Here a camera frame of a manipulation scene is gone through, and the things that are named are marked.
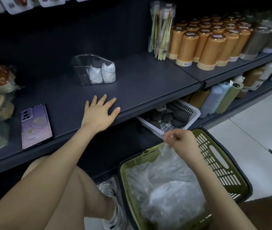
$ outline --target dark gray shelf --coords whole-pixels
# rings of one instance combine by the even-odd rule
[[[200,89],[201,84],[170,61],[158,61],[148,53],[115,61],[117,81],[112,84],[81,86],[72,75],[43,79],[16,93],[15,113],[9,144],[0,149],[0,172],[38,158],[61,147],[80,127],[86,100],[94,95],[117,98],[121,112],[113,125]],[[54,135],[48,143],[22,150],[20,111],[45,103]]]
[[[202,82],[204,84],[203,88],[206,88],[270,61],[272,61],[272,54],[260,53],[254,60],[242,60],[239,58],[238,61],[229,62],[224,67],[216,66],[215,69],[211,71],[199,69],[196,63],[193,63],[189,67],[177,66]]]
[[[269,79],[265,81],[256,91],[249,91],[242,99],[234,99],[233,102],[230,104],[230,106],[226,109],[226,111],[223,114],[212,114],[206,116],[204,119],[197,119],[191,128],[199,127],[199,126],[207,126],[208,124],[217,121],[218,119],[221,119],[226,116],[226,118],[229,118],[233,116],[233,114],[240,108],[246,109],[248,107],[248,104],[255,104],[254,101],[258,102],[265,97],[271,95],[272,93],[272,81]]]

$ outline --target sneaker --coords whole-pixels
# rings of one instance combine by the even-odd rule
[[[125,212],[122,210],[118,202],[117,183],[112,177],[105,182],[98,185],[99,190],[106,196],[112,197],[115,203],[115,211],[113,217],[108,220],[103,220],[105,230],[125,230],[127,226],[127,219]]]

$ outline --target leg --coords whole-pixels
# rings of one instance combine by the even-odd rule
[[[31,163],[22,178],[46,158]],[[102,194],[92,179],[76,166],[46,230],[84,230],[85,216],[110,220],[114,210],[113,199]]]
[[[272,196],[243,202],[239,207],[258,230],[272,230]],[[216,230],[214,222],[209,230]]]

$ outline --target hand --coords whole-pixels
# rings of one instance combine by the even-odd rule
[[[86,101],[81,128],[89,127],[97,134],[113,123],[120,112],[120,107],[117,107],[111,115],[108,115],[108,109],[111,108],[117,99],[113,98],[104,104],[106,97],[107,95],[104,94],[97,103],[97,96],[94,96],[91,105],[89,105],[89,101]]]
[[[186,164],[193,170],[204,161],[197,140],[191,131],[175,129],[163,135],[164,141],[176,151]]]

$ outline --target purple phone case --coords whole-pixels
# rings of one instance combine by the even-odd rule
[[[42,143],[52,137],[51,126],[45,104],[21,111],[22,148]]]

